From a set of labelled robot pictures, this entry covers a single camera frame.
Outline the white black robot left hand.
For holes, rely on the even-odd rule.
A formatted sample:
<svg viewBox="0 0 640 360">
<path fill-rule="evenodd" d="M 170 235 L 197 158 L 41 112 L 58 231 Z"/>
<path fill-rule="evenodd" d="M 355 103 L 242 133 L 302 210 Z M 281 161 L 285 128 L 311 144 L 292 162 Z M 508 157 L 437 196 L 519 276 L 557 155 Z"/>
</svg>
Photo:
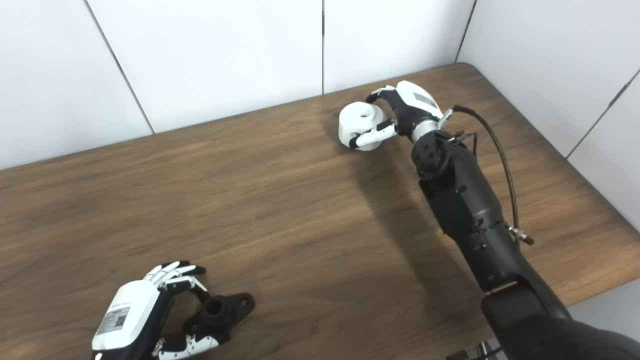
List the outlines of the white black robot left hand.
<svg viewBox="0 0 640 360">
<path fill-rule="evenodd" d="M 197 276 L 205 268 L 176 260 L 159 264 L 143 278 L 119 287 L 91 341 L 93 360 L 185 360 L 227 341 L 210 333 L 162 335 L 175 298 L 192 292 L 201 301 L 210 298 Z"/>
</svg>

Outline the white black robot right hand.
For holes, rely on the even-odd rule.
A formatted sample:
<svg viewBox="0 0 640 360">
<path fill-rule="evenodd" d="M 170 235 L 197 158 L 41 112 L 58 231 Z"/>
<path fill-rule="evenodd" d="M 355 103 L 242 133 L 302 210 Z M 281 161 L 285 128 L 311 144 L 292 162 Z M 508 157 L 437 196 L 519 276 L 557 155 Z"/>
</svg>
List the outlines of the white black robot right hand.
<svg viewBox="0 0 640 360">
<path fill-rule="evenodd" d="M 339 114 L 338 137 L 348 148 L 372 151 L 395 136 L 416 142 L 441 130 L 450 116 L 451 111 L 442 112 L 425 89 L 401 80 L 346 105 Z"/>
</svg>

